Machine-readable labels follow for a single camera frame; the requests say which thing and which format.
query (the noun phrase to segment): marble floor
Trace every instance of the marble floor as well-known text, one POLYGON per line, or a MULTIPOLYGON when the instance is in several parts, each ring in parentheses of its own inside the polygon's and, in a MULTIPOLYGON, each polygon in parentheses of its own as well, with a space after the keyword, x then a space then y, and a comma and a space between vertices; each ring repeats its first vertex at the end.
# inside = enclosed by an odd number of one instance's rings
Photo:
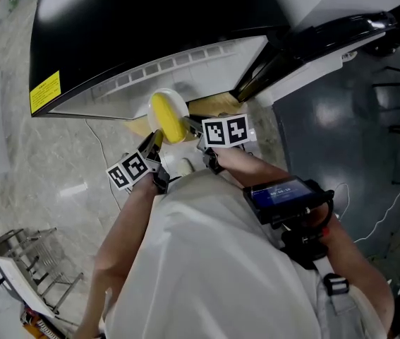
MULTIPOLYGON (((13 228, 56 227, 51 247, 68 276, 84 272, 61 307, 61 316, 78 323, 83 314, 97 250, 127 198, 111 194, 106 166, 135 149, 142 138, 120 121, 89 120, 102 148, 84 119, 31 118, 28 98, 29 46, 37 0, 20 0, 0 20, 2 113, 11 170, 0 176, 0 233, 13 228)), ((256 128, 256 151, 285 167, 281 139, 270 109, 255 102, 244 107, 256 128)), ((170 173, 177 160, 189 157, 202 168, 195 142, 165 147, 162 162, 170 173)))

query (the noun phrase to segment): black buckle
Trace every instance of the black buckle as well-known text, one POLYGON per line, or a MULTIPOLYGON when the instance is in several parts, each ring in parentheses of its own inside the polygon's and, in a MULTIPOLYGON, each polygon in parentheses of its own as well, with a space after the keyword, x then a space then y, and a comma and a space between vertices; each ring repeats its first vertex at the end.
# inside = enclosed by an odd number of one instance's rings
POLYGON ((335 273, 327 274, 324 277, 324 285, 329 296, 347 294, 349 292, 349 281, 335 273))

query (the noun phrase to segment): floor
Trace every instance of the floor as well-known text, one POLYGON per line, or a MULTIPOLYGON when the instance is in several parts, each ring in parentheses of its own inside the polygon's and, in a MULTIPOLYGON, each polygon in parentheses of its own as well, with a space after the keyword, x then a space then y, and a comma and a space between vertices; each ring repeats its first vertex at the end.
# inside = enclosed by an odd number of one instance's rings
MULTIPOLYGON (((119 121, 30 117, 29 46, 36 5, 37 0, 20 0, 0 21, 2 113, 11 161, 11 171, 0 176, 0 234, 14 228, 57 228, 50 244, 61 267, 72 278, 85 274, 60 309, 62 317, 79 323, 95 254, 128 196, 115 188, 112 196, 105 169, 135 149, 142 137, 119 121)), ((258 136, 257 144, 247 149, 285 167, 272 111, 255 102, 243 111, 258 136)), ((182 157, 189 157, 196 169, 204 168, 195 145, 163 147, 162 163, 172 176, 182 157)))
MULTIPOLYGON (((400 242, 400 233, 393 237, 400 232, 400 197, 364 239, 400 192, 391 184, 400 181, 400 136, 387 129, 400 124, 400 109, 393 109, 400 107, 400 87, 372 87, 400 81, 400 73, 385 71, 386 65, 400 68, 400 49, 383 59, 359 51, 342 69, 273 106, 289 171, 336 191, 342 225, 362 252, 377 260, 400 242)), ((390 266, 399 269, 396 263, 390 266)))

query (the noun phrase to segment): black device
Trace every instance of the black device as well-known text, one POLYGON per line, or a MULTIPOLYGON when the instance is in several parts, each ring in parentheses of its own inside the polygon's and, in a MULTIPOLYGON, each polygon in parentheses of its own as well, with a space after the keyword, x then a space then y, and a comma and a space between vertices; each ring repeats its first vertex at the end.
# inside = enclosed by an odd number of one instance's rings
POLYGON ((314 269, 314 260, 327 255, 327 247, 319 238, 327 234, 327 224, 332 216, 332 190, 324 191, 312 179, 302 181, 296 176, 258 184, 243 189, 243 196, 262 225, 276 229, 285 224, 289 230, 281 238, 284 251, 307 270, 314 269), (310 212, 326 203, 328 213, 315 227, 303 223, 310 212))

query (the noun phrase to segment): person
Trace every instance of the person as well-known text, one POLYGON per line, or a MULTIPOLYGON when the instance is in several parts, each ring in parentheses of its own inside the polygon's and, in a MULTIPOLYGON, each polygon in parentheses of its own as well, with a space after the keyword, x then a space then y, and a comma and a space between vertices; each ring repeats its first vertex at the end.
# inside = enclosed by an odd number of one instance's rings
MULTIPOLYGON (((289 173, 238 148, 215 148, 241 186, 289 173)), ((308 218, 317 225, 327 207, 308 218)), ((351 311, 337 316, 317 271, 278 250, 241 189, 209 170, 181 177, 157 196, 152 175, 134 187, 95 260, 75 338, 386 338, 391 290, 333 215, 334 272, 350 283, 351 311)))

